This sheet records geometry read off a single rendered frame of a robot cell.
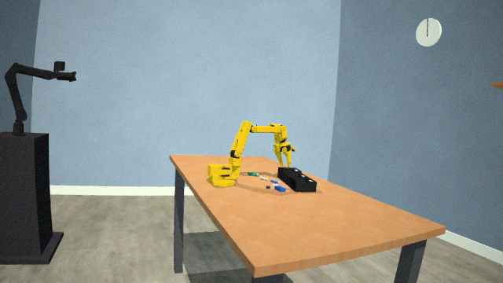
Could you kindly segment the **blue and white eraser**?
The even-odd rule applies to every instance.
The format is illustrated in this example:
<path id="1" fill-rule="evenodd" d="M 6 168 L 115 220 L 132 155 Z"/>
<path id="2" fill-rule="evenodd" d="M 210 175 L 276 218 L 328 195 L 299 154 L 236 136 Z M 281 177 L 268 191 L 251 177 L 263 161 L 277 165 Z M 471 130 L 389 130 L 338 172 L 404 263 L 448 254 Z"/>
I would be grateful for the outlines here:
<path id="1" fill-rule="evenodd" d="M 279 191 L 279 192 L 286 192 L 286 188 L 279 186 L 278 184 L 272 185 L 272 188 Z"/>

